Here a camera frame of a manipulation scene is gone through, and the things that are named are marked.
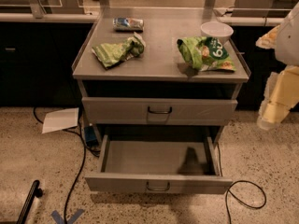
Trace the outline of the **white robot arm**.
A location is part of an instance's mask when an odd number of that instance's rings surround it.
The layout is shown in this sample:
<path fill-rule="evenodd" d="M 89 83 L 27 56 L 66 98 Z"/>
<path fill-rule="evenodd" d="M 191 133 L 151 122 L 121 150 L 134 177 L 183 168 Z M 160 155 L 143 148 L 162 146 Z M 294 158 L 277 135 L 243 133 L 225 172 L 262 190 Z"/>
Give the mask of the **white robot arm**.
<path fill-rule="evenodd" d="M 286 65 L 279 74 L 270 74 L 264 89 L 257 125 L 269 131 L 299 104 L 299 3 L 280 25 L 260 37 L 256 46 L 273 49 L 276 59 Z"/>

